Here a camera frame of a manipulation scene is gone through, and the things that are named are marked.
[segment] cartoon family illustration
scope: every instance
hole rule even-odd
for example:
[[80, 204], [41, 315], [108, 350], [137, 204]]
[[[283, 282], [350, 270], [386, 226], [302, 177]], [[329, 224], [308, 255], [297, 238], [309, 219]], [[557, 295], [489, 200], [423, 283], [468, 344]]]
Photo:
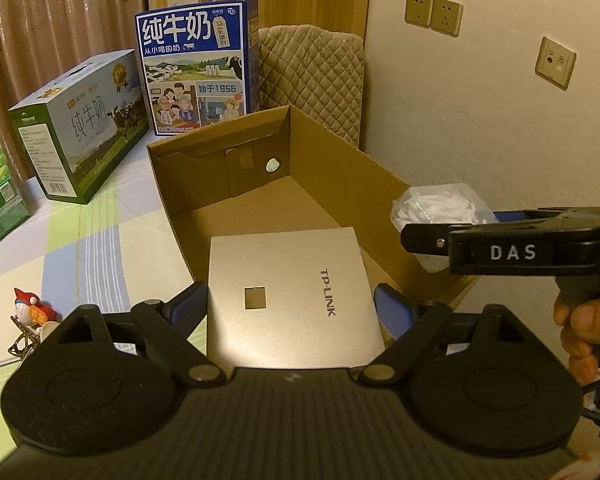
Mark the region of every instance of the cartoon family illustration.
[[173, 126], [174, 123], [183, 121], [193, 127], [200, 126], [198, 110], [191, 102], [191, 96], [184, 91], [183, 83], [176, 83], [173, 88], [167, 88], [163, 95], [158, 97], [159, 110], [156, 118], [165, 126]]
[[237, 93], [227, 98], [221, 96], [199, 97], [198, 109], [200, 110], [201, 124], [237, 119], [244, 115], [242, 94]]

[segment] small figurine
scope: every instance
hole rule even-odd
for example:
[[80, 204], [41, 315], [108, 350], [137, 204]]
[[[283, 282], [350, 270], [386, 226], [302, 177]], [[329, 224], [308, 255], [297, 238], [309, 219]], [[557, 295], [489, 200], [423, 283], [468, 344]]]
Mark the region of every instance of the small figurine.
[[16, 319], [24, 326], [40, 335], [42, 326], [47, 321], [58, 320], [58, 314], [50, 306], [42, 303], [40, 298], [32, 292], [23, 292], [19, 288], [13, 289], [16, 293]]
[[15, 343], [9, 347], [9, 354], [24, 360], [40, 343], [56, 329], [59, 316], [47, 304], [32, 292], [22, 292], [19, 288], [13, 289], [16, 293], [16, 315], [11, 316], [13, 323], [20, 329], [20, 335]]

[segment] square hole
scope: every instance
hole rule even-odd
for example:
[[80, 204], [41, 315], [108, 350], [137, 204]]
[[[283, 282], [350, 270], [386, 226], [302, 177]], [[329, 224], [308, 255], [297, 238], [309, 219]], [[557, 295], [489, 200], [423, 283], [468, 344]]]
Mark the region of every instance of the square hole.
[[244, 289], [244, 307], [247, 310], [267, 307], [267, 298], [263, 286]]

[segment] hole in cardboard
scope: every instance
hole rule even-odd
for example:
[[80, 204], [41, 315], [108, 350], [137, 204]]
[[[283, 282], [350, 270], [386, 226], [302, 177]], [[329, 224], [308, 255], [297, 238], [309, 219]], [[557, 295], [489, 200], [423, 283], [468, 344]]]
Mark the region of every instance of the hole in cardboard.
[[278, 170], [280, 163], [276, 158], [270, 158], [267, 162], [266, 170], [268, 173], [273, 173]]
[[81, 70], [84, 70], [85, 68], [87, 68], [88, 66], [92, 65], [93, 63], [87, 63], [85, 66], [81, 66], [78, 70], [74, 70], [73, 72], [71, 72], [69, 75], [67, 75], [67, 77], [71, 77], [74, 74], [77, 74], [78, 72], [80, 72]]
[[267, 297], [263, 286], [252, 286], [244, 289], [244, 307], [247, 310], [267, 307]]

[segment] finger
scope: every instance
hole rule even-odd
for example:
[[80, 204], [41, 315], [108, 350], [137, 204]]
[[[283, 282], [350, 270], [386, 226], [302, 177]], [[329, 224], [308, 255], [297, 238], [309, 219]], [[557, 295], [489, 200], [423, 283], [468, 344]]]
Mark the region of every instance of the finger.
[[593, 345], [580, 338], [570, 325], [562, 327], [560, 342], [565, 352], [577, 359], [582, 359], [593, 353]]
[[587, 301], [571, 313], [571, 326], [581, 338], [600, 344], [600, 298]]
[[582, 359], [569, 358], [569, 371], [580, 386], [589, 384], [596, 380], [598, 374], [598, 360], [593, 355]]
[[570, 315], [571, 310], [569, 309], [567, 304], [564, 303], [564, 300], [562, 299], [562, 294], [558, 294], [558, 297], [555, 298], [554, 303], [554, 321], [556, 325], [563, 326], [569, 319]]

